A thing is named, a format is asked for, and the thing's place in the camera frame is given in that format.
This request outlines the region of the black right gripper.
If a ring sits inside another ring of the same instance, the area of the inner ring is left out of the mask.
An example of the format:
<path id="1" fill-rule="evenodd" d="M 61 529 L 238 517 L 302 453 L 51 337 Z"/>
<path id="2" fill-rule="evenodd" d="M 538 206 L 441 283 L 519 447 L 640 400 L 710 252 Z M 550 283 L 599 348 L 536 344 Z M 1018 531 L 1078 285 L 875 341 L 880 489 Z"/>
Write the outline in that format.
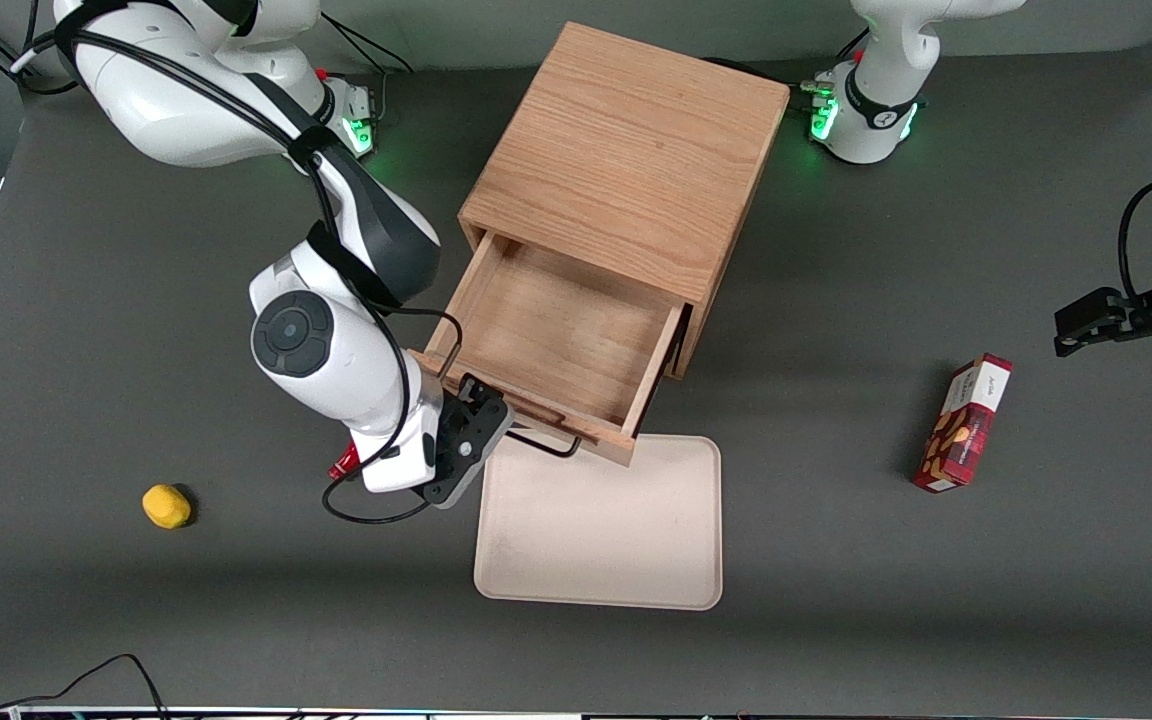
<path id="1" fill-rule="evenodd" d="M 499 392 L 473 374 L 463 374 L 457 397 L 445 397 L 435 434 L 435 475 L 424 486 L 424 501 L 449 509 L 480 477 L 488 455 L 515 419 Z"/>

